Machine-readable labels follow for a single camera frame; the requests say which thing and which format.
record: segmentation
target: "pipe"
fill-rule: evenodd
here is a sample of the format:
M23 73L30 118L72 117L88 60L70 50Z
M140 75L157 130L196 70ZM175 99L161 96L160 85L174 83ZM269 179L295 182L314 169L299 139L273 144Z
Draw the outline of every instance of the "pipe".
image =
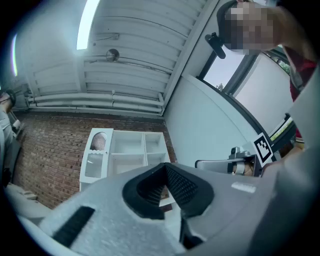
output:
M113 112L124 112L124 113L134 113L142 115L151 115L161 117L159 113L147 113L135 110L123 110L123 109L110 109L110 108L96 108L96 107L80 107L80 106L30 106L31 109L45 109L45 110L90 110L90 111L113 111Z
M121 96L121 95L111 95L106 93L65 93L65 94L54 94L47 96L39 96L34 98L29 98L29 102L38 102L38 101L47 101L47 100L61 100L61 99L95 99L95 100L114 100L114 101L123 101L123 102L131 102L131 103L141 103L141 104L149 104L156 106L163 106L163 102L159 102L156 100L137 98L131 96Z
M162 94L160 92L158 93L158 97L159 97L159 102L162 103L162 105L160 105L160 106L163 106L164 105L164 98L162 97Z
M115 108L123 108L123 109L132 109L132 110L144 110L144 111L152 111L152 112L161 112L162 110L154 107L154 106L142 106L128 103L113 103L113 107Z
M150 112L161 112L160 108L153 106L143 106L136 104L128 103L117 103L117 102L108 102L108 101L90 101L90 100L60 100L60 101L48 101L48 102L39 102L31 103L30 107L53 107L53 106L97 106L97 107L114 107L114 108L123 108L123 109L132 109L132 110L144 110Z
M137 98L137 97L131 97L131 96L112 95L112 99L114 101L122 101L122 102L142 103L142 104L157 105L157 106L164 105L163 103L156 100Z

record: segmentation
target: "window frame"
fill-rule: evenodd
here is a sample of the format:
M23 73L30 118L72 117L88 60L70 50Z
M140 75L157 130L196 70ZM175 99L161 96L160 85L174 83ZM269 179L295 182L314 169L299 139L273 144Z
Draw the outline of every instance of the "window frame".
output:
M279 46L272 50L263 51L262 53L267 53L270 56L277 57L279 60L288 65L290 64L283 49ZM287 128L284 131L282 131L282 133L274 141L272 141L271 137L282 128L282 125L272 134L272 136L269 136L265 129L257 121L257 119L236 98L233 97L233 94L237 91L237 89L240 87L240 85L243 83L243 81L246 79L247 75L251 71L258 56L259 54L245 55L222 91L218 90L212 84L204 80L213 62L216 60L217 55L214 51L212 51L199 76L197 76L196 78L204 84L206 84L207 86L209 86L216 93L220 94L225 100L227 100L246 119L246 121L252 126L252 128L255 130L257 134L263 133L268 143L270 144L272 151L276 152L279 149L281 149L285 144L287 144L292 137L294 137L296 132L295 123L292 121L287 126ZM286 114L285 122L288 120L289 117L290 116Z

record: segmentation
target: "tree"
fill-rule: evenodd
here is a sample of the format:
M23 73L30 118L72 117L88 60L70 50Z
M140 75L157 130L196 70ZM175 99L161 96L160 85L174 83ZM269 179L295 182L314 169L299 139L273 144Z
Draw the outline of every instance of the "tree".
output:
M217 88L219 91L222 92L223 88L224 88L224 85L221 83L219 83L218 85L215 86L215 88Z

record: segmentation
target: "fluorescent light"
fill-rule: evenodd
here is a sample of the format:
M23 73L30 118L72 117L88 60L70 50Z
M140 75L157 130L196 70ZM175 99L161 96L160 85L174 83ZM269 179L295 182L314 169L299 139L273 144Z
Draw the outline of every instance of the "fluorescent light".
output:
M100 0L86 1L79 25L78 39L76 41L77 50L87 49L88 47L90 28L99 2Z
M16 63L16 39L17 39L17 34L13 37L12 44L11 44L11 65L12 65L11 67L15 77L18 75L17 63Z

